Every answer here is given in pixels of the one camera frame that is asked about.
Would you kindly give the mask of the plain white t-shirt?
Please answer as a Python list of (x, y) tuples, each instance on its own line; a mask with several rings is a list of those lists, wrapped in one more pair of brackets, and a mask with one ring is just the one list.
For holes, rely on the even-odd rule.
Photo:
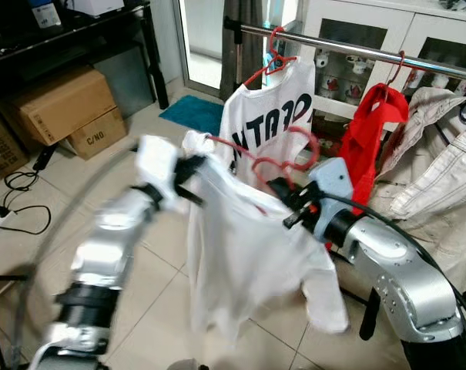
[(188, 211), (191, 328), (217, 328), (234, 339), (262, 305), (302, 292), (317, 330), (346, 331), (346, 306), (324, 244), (300, 225), (285, 227), (289, 209), (237, 179), (209, 134), (190, 131), (181, 146), (205, 157), (190, 181), (203, 201)]

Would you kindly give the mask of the teal floor mat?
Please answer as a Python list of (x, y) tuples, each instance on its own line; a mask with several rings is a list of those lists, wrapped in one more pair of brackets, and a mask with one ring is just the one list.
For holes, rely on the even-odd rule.
[(168, 109), (159, 114), (159, 117), (199, 131), (199, 133), (218, 136), (221, 130), (222, 113), (221, 103), (212, 103), (197, 96), (188, 95), (172, 103)]

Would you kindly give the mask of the white printed t-shirt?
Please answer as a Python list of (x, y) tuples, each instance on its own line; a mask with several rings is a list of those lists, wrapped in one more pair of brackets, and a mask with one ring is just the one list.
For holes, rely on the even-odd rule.
[(279, 71), (278, 84), (262, 89), (237, 88), (223, 106), (219, 137), (256, 158), (293, 162), (310, 145), (310, 138), (290, 127), (310, 129), (317, 68), (296, 60)]

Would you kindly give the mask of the red shirt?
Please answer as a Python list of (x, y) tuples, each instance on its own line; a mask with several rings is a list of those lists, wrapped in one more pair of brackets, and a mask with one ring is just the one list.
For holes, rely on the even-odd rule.
[(406, 123), (408, 103), (401, 92), (384, 83), (369, 88), (341, 139), (338, 156), (351, 177), (352, 201), (365, 205), (376, 180), (376, 161), (385, 123)]

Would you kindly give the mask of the small printed cardboard box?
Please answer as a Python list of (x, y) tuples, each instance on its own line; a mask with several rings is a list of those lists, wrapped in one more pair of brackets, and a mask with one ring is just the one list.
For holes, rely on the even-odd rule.
[(127, 135), (119, 108), (102, 114), (60, 142), (64, 150), (85, 161), (92, 159)]

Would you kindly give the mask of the grey board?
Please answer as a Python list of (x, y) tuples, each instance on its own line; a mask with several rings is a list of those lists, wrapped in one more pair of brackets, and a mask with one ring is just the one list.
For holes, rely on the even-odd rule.
[(89, 60), (92, 67), (105, 76), (123, 119), (155, 102), (151, 77), (144, 61), (144, 51), (140, 45), (110, 47)]

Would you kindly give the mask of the beige jacket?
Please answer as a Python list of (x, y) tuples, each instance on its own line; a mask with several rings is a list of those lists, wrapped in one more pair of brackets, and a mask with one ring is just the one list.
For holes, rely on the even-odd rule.
[(466, 96), (423, 87), (391, 138), (369, 205), (429, 251), (455, 287), (466, 287)]

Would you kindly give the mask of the glass door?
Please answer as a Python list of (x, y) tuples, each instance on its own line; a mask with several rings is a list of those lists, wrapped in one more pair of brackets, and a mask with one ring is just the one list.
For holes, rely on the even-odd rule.
[(221, 95), (225, 0), (172, 0), (181, 78), (187, 88)]

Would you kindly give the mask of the black power adapter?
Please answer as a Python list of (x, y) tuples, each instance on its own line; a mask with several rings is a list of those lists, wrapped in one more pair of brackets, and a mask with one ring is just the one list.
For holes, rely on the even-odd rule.
[(57, 144), (45, 146), (45, 148), (43, 148), (42, 151), (39, 152), (35, 162), (33, 162), (33, 172), (40, 172), (40, 170), (44, 170), (49, 165), (51, 158), (57, 149)]

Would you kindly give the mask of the large cardboard box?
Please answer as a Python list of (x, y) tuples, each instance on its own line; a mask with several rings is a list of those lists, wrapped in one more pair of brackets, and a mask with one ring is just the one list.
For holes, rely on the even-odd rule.
[(89, 66), (45, 79), (0, 101), (0, 112), (28, 147), (57, 144), (114, 108), (105, 75)]

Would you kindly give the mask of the black shelf desk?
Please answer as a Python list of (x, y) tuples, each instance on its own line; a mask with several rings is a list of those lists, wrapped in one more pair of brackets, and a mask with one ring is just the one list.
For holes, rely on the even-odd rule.
[(169, 108), (152, 3), (150, 0), (124, 2), (124, 8), (93, 18), (67, 9), (64, 0), (56, 0), (62, 25), (41, 29), (36, 24), (28, 0), (0, 0), (0, 82), (14, 81), (18, 67), (31, 59), (46, 59), (96, 36), (110, 42), (130, 42), (138, 32), (156, 102), (160, 109)]

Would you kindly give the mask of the dark curtain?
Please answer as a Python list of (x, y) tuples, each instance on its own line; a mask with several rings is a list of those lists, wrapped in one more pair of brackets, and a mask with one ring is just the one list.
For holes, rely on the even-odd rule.
[[(223, 0), (223, 17), (242, 21), (247, 25), (262, 25), (262, 0)], [(244, 35), (242, 53), (236, 57), (235, 34), (221, 28), (222, 73), (220, 78), (220, 99), (226, 101), (247, 78), (263, 65), (262, 36)]]

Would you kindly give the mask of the white glass-door cabinet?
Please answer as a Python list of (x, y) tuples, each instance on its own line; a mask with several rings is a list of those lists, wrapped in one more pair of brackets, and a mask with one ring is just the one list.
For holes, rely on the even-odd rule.
[[(466, 69), (466, 0), (306, 0), (301, 35), (429, 59)], [(355, 109), (370, 87), (387, 83), (395, 64), (301, 45), (297, 56), (317, 67), (311, 130), (334, 157)], [(466, 81), (402, 68), (391, 86), (410, 99), (417, 89), (466, 96)]]

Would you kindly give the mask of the blue and white box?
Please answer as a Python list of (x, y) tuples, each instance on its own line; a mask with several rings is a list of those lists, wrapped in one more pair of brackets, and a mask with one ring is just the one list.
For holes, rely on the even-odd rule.
[(39, 28), (49, 29), (62, 25), (56, 0), (28, 0), (28, 4)]

